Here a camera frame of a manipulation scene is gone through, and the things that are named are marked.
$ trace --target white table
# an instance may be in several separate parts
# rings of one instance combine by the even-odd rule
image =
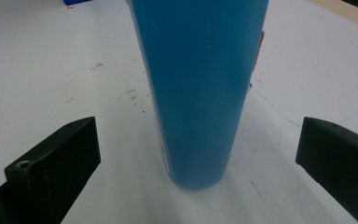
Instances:
[[[264,30],[227,173],[189,191],[163,169],[126,2],[0,0],[0,185],[20,155],[95,116],[102,163],[63,223],[356,223],[295,155],[304,116],[358,133],[358,24],[271,0]]]

